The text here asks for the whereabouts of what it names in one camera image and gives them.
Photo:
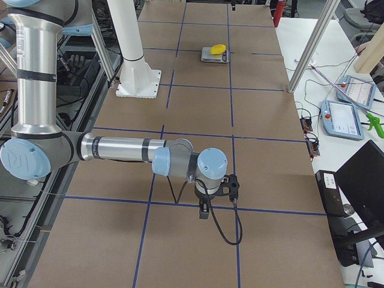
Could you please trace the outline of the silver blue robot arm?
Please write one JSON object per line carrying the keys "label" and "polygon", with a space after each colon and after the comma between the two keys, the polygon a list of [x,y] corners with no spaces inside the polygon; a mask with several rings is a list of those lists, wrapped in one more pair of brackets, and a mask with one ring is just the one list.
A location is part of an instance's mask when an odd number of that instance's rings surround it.
{"label": "silver blue robot arm", "polygon": [[58,34],[93,31],[91,1],[7,1],[16,26],[18,122],[1,147],[1,162],[13,176],[32,180],[70,163],[91,159],[151,163],[152,171],[195,184],[200,217],[228,183],[227,157],[217,148],[194,152],[185,139],[94,136],[63,131],[56,123]]}

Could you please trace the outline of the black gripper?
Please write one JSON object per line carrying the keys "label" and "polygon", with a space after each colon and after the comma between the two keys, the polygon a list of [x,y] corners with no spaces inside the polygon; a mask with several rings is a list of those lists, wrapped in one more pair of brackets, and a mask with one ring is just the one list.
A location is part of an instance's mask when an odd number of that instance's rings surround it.
{"label": "black gripper", "polygon": [[224,196],[224,194],[222,192],[219,192],[218,190],[212,194],[206,193],[205,189],[199,184],[196,184],[194,186],[194,193],[195,193],[195,196],[199,200],[201,200],[199,202],[199,218],[202,220],[207,220],[209,217],[209,206],[207,203],[208,199],[212,200],[215,197]]}

